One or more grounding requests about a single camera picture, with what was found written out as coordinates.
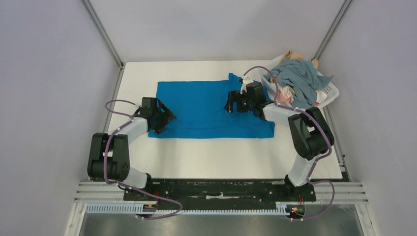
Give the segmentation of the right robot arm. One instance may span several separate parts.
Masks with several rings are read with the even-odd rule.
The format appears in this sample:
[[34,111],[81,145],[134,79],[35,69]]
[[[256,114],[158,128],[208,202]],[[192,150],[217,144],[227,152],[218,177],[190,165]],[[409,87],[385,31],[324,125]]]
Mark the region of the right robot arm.
[[317,162],[332,152],[334,136],[321,110],[315,106],[300,109],[268,101],[259,82],[243,84],[240,90],[228,93],[224,109],[232,113],[234,108],[240,113],[252,112],[269,122],[286,119],[297,155],[285,177],[284,195],[291,201],[298,200],[304,194],[303,186],[310,183]]

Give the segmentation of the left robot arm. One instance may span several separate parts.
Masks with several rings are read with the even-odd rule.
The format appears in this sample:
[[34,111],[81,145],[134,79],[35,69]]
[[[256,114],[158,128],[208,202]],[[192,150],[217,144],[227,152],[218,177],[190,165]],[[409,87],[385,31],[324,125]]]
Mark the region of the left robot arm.
[[143,97],[140,104],[135,103],[136,111],[125,114],[128,120],[108,133],[93,134],[87,174],[92,179],[107,184],[119,184],[136,188],[135,194],[143,201],[154,195],[154,187],[148,184],[150,175],[130,165],[129,146],[134,140],[152,131],[160,134],[176,116],[158,98]]

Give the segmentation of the blue t-shirt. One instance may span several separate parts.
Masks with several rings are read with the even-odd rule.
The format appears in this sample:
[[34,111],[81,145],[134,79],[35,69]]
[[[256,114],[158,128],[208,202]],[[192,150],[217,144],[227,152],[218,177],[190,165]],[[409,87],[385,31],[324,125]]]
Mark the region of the blue t-shirt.
[[161,134],[153,131],[150,138],[266,139],[274,137],[275,124],[261,120],[252,112],[228,113],[224,106],[228,93],[240,91],[240,77],[229,73],[222,81],[158,82],[156,97],[176,116]]

